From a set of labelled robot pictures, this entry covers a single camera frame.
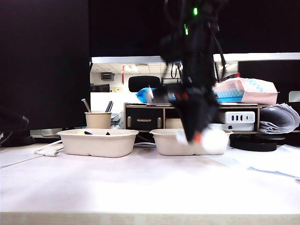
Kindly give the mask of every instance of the stack of paper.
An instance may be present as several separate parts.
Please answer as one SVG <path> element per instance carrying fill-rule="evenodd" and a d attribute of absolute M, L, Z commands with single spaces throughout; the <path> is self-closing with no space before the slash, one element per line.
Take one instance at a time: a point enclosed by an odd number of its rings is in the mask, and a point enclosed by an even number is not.
<path fill-rule="evenodd" d="M 300 177 L 300 148 L 291 145 L 285 144 L 270 152 L 227 149 L 223 155 L 205 157 L 233 168 L 254 168 Z"/>
<path fill-rule="evenodd" d="M 260 113 L 260 131 L 266 134 L 290 133 L 300 123 L 299 114 L 285 103 L 268 106 Z"/>

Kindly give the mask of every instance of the disposable food container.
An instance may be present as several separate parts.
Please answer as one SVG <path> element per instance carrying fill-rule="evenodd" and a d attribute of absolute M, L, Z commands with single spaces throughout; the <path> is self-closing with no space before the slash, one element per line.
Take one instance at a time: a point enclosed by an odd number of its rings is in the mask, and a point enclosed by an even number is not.
<path fill-rule="evenodd" d="M 132 152 L 137 130 L 75 129 L 60 131 L 67 154 L 100 157 L 122 157 Z"/>
<path fill-rule="evenodd" d="M 155 129 L 154 136 L 157 151 L 165 156 L 221 155 L 224 154 L 231 131 L 213 130 L 203 133 L 202 144 L 184 144 L 177 141 L 176 133 L 183 129 Z"/>

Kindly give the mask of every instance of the monitor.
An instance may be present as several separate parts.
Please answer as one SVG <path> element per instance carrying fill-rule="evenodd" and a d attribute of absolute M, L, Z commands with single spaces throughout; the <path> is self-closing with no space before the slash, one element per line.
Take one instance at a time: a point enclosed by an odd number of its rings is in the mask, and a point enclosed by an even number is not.
<path fill-rule="evenodd" d="M 1 6 L 0 106 L 28 118 L 26 130 L 85 126 L 88 1 L 4 0 Z"/>

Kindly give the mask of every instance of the pink package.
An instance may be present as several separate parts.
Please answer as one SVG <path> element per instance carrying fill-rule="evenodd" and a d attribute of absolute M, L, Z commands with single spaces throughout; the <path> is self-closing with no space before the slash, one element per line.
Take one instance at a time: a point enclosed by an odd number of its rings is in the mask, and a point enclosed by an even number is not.
<path fill-rule="evenodd" d="M 214 88 L 219 102 L 244 102 L 276 104 L 277 90 L 272 82 L 249 79 L 231 78 L 217 83 Z"/>

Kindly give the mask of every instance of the drawer handle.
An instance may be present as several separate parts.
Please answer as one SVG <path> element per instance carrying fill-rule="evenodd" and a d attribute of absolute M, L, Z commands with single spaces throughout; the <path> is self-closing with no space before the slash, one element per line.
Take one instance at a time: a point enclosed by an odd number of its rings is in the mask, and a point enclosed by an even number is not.
<path fill-rule="evenodd" d="M 131 127 L 131 116 L 127 117 L 127 127 Z"/>
<path fill-rule="evenodd" d="M 138 122 L 151 122 L 152 119 L 137 119 Z"/>
<path fill-rule="evenodd" d="M 158 117 L 158 119 L 157 119 L 157 127 L 161 128 L 161 118 L 160 117 Z"/>

